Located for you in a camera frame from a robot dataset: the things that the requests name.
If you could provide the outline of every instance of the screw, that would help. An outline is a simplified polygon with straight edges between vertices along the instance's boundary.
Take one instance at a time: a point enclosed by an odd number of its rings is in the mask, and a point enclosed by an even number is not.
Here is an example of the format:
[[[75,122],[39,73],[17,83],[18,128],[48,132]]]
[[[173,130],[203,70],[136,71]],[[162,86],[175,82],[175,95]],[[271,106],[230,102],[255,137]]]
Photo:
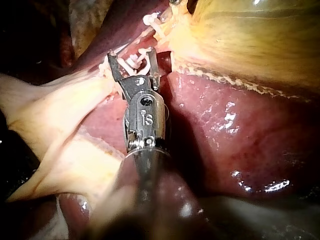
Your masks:
[[[146,96],[142,98],[140,102],[143,106],[150,106],[153,103],[153,100],[150,97]]]

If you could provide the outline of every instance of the clip applier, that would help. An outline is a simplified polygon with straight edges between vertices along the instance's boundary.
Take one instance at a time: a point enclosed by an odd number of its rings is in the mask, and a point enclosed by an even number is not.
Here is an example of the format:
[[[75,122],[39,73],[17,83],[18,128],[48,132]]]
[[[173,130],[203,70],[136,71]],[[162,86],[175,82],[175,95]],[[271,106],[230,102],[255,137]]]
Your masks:
[[[126,159],[133,158],[139,177],[137,210],[152,213],[154,188],[157,185],[159,163],[169,158],[166,147],[166,121],[169,117],[164,99],[157,93],[160,73],[157,53],[149,48],[149,75],[123,78],[117,55],[107,55],[114,80],[123,91],[128,107],[123,118]]]

